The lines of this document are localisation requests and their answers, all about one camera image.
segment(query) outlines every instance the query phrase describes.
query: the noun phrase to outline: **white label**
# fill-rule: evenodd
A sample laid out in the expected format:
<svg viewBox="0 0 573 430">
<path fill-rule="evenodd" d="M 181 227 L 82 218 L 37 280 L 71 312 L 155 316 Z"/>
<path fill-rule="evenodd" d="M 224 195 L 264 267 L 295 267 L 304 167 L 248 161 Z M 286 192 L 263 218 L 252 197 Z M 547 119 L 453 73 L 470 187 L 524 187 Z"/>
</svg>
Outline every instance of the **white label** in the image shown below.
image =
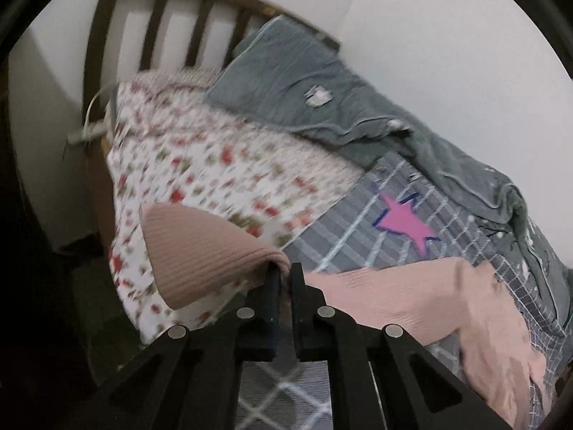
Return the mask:
<svg viewBox="0 0 573 430">
<path fill-rule="evenodd" d="M 307 99 L 307 105 L 318 108 L 332 100 L 332 94 L 320 85 L 313 85 L 308 92 L 304 94 Z"/>
</svg>

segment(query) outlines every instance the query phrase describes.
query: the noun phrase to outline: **star pattern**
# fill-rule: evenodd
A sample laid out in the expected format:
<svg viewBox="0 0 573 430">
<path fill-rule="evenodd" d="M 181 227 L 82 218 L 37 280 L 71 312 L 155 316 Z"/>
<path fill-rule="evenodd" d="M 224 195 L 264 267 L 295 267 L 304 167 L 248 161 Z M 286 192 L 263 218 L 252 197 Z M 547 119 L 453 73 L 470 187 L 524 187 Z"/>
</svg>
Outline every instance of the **star pattern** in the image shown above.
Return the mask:
<svg viewBox="0 0 573 430">
<path fill-rule="evenodd" d="M 402 201 L 397 202 L 387 192 L 380 191 L 378 197 L 388 208 L 382 212 L 382 215 L 380 215 L 372 225 L 379 230 L 391 231 L 408 236 L 412 239 L 418 253 L 425 257 L 428 253 L 426 241 L 428 241 L 428 239 L 436 239 L 439 241 L 439 238 L 428 225 L 422 223 L 416 216 L 414 205 L 417 196 L 418 193 L 415 192 Z"/>
</svg>

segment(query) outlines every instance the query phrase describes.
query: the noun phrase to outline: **white wall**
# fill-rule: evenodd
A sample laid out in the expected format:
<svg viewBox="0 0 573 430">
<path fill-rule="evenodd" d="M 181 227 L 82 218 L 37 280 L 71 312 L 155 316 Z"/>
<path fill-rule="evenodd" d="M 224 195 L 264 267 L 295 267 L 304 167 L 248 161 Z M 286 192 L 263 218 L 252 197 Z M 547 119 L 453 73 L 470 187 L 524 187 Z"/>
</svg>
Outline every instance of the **white wall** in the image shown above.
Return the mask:
<svg viewBox="0 0 573 430">
<path fill-rule="evenodd" d="M 573 263 L 573 83 L 513 0 L 354 0 L 341 38 L 379 91 L 512 177 Z"/>
<path fill-rule="evenodd" d="M 81 152 L 85 47 L 97 0 L 54 0 L 10 55 L 16 159 L 54 246 L 95 228 Z M 532 216 L 573 263 L 573 87 L 513 0 L 268 0 L 343 42 L 360 74 L 466 152 L 514 178 Z"/>
<path fill-rule="evenodd" d="M 267 0 L 338 36 L 352 0 Z M 79 150 L 62 160 L 81 124 L 85 47 L 97 0 L 53 0 L 10 54 L 10 117 L 16 160 L 54 247 L 93 232 Z"/>
</svg>

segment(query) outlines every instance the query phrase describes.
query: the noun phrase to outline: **bed frame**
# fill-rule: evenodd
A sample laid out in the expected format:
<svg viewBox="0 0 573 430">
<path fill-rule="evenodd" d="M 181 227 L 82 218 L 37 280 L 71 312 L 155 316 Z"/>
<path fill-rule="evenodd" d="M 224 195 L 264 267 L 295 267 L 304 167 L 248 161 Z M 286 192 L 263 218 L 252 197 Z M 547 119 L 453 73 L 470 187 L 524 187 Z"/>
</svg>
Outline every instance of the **bed frame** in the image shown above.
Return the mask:
<svg viewBox="0 0 573 430">
<path fill-rule="evenodd" d="M 155 44 L 157 42 L 159 27 L 168 0 L 154 0 L 151 17 L 147 24 L 147 31 L 143 42 L 143 49 L 139 62 L 139 70 L 148 70 L 151 67 Z M 84 69 L 84 102 L 83 116 L 87 114 L 88 105 L 93 97 L 101 89 L 101 73 L 104 63 L 105 45 L 110 31 L 111 20 L 114 14 L 117 0 L 99 0 L 93 16 L 90 38 L 85 56 Z M 319 31 L 316 27 L 308 24 L 284 11 L 281 8 L 266 3 L 261 0 L 201 0 L 199 12 L 191 39 L 188 44 L 187 56 L 184 65 L 192 67 L 196 65 L 201 41 L 207 26 L 207 21 L 213 6 L 216 3 L 223 3 L 238 9 L 234 30 L 228 43 L 223 67 L 227 66 L 233 58 L 233 49 L 245 36 L 249 21 L 257 16 L 264 21 L 285 14 L 306 26 L 317 38 L 322 40 L 328 47 L 338 50 L 339 43 Z M 97 121 L 103 117 L 104 106 L 99 99 L 94 102 L 90 113 L 90 121 Z M 115 234 L 115 211 L 113 200 L 113 185 L 105 162 L 105 155 L 109 148 L 105 140 L 101 144 L 91 144 L 86 147 L 87 175 L 90 191 L 92 193 L 99 235 L 104 248 L 108 250 Z"/>
</svg>

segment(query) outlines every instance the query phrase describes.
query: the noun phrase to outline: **gray blanket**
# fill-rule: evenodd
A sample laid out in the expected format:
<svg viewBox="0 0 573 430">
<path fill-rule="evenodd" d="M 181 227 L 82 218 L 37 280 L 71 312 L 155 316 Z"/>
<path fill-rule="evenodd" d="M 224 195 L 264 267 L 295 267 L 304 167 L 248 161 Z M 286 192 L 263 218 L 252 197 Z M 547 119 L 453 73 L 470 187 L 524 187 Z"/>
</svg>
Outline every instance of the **gray blanket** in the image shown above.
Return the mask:
<svg viewBox="0 0 573 430">
<path fill-rule="evenodd" d="M 428 254 L 420 255 L 407 235 L 374 227 L 373 223 L 386 209 L 385 202 L 379 198 L 380 191 L 390 194 L 396 201 L 415 202 L 416 216 L 439 238 L 426 243 Z M 523 315 L 532 346 L 546 357 L 547 389 L 551 390 L 555 384 L 569 332 L 555 322 L 547 323 L 546 316 L 541 313 L 543 306 L 535 283 L 523 267 L 523 258 L 512 264 L 499 255 L 492 241 L 476 225 L 476 217 L 443 195 L 397 153 L 386 153 L 348 195 L 283 250 L 291 261 L 300 261 L 305 272 L 340 273 L 363 267 L 383 269 L 442 257 L 462 257 L 474 266 L 489 261 Z M 457 333 L 431 344 L 428 349 L 463 379 Z M 531 385 L 530 391 L 530 428 L 537 428 L 543 419 L 543 410 L 538 389 Z"/>
<path fill-rule="evenodd" d="M 331 99 L 316 97 L 317 87 Z M 528 218 L 511 179 L 377 93 L 302 27 L 282 16 L 266 24 L 206 100 L 320 142 L 366 169 L 388 150 L 398 152 L 480 226 L 506 234 L 492 242 L 512 265 L 525 258 L 545 323 L 568 323 L 571 272 Z"/>
</svg>

